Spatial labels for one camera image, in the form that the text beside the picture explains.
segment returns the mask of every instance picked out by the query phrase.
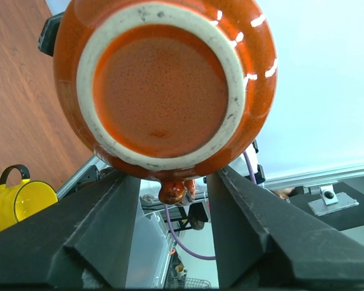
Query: white ring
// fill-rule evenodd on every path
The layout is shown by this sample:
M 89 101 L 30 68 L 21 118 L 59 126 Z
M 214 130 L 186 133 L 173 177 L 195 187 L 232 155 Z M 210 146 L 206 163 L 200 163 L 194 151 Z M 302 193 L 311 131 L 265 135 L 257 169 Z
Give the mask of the white ring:
M 108 45 L 122 33 L 145 24 L 173 25 L 204 41 L 220 61 L 228 86 L 228 105 L 217 133 L 201 148 L 176 158 L 153 158 L 134 152 L 113 139 L 103 127 L 93 102 L 93 80 L 97 63 Z M 162 2 L 147 2 L 122 9 L 98 27 L 79 60 L 76 89 L 78 103 L 95 139 L 111 155 L 151 171 L 189 169 L 217 153 L 232 138 L 245 107 L 243 69 L 234 46 L 225 34 L 203 16 L 186 8 Z

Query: black mug handle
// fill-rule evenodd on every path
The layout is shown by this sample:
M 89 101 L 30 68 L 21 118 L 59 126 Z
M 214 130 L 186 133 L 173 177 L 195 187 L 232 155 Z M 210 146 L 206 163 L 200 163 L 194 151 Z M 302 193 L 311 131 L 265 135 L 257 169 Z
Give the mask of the black mug handle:
M 20 174 L 22 175 L 22 180 L 30 179 L 30 171 L 24 165 L 13 165 L 6 168 L 0 177 L 0 186 L 5 185 L 7 183 L 8 176 L 10 172 L 13 170 L 19 170 Z

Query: mug handle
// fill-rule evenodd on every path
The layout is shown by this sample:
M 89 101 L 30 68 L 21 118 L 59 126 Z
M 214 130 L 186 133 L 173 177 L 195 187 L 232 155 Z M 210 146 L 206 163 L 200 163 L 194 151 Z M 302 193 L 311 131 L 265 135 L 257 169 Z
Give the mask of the mug handle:
M 1 174 L 0 177 L 0 190 L 4 189 L 6 186 L 5 184 L 7 183 L 7 178 L 10 174 L 10 172 L 13 170 L 19 170 L 20 174 L 22 175 L 22 184 L 25 184 L 27 182 L 30 181 L 30 171 L 27 169 L 26 166 L 24 165 L 13 165 L 10 166 L 8 168 L 6 168 L 3 173 Z

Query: white board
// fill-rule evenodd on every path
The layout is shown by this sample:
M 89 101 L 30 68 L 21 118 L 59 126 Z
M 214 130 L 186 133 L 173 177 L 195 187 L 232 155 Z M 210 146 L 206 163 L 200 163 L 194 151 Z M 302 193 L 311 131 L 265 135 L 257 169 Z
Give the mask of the white board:
M 278 55 L 258 135 L 268 180 L 364 165 L 364 0 L 257 0 Z

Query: wooden table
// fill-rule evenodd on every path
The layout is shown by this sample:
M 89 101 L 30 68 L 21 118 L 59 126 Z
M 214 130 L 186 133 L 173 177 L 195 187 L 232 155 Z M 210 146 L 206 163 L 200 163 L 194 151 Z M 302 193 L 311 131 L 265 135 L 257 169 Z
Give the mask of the wooden table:
M 60 108 L 52 58 L 38 51 L 50 15 L 44 0 L 0 0 L 0 175 L 24 164 L 57 190 L 92 153 Z M 12 173 L 9 184 L 19 179 Z

